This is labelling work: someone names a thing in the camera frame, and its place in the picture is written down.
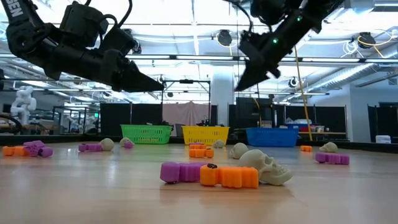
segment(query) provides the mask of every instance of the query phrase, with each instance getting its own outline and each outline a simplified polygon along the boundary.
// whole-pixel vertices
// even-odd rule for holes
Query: pillar
[[[234,104],[233,67],[216,66],[211,78],[211,105],[218,106],[218,124],[228,125],[228,105]]]

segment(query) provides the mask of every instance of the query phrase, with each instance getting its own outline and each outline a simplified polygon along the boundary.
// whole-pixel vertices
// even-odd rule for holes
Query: green basket
[[[124,138],[129,138],[135,144],[167,144],[172,127],[156,125],[121,124]]]

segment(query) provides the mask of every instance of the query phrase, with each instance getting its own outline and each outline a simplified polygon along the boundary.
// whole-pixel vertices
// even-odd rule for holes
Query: yellow basket
[[[229,127],[182,126],[185,144],[201,142],[208,146],[217,140],[226,143]]]

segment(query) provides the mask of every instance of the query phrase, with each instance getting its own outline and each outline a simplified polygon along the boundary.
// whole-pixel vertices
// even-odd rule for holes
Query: white container
[[[376,136],[376,143],[391,144],[390,136]]]

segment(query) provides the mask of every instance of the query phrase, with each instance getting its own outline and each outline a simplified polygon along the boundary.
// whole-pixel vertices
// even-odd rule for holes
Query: purple toy
[[[204,162],[176,163],[164,162],[160,168],[160,179],[168,184],[177,182],[199,182],[200,167],[206,165]]]
[[[53,149],[51,147],[45,146],[42,141],[25,142],[24,146],[25,150],[28,151],[29,155],[32,157],[48,157],[53,154]]]
[[[102,145],[100,144],[80,144],[79,145],[80,152],[100,152],[102,151]]]
[[[132,149],[133,146],[134,146],[134,144],[133,144],[131,141],[126,141],[126,142],[124,143],[124,147],[125,147],[126,149]]]
[[[315,160],[319,163],[330,163],[330,164],[342,164],[349,165],[349,155],[317,152],[315,154]]]

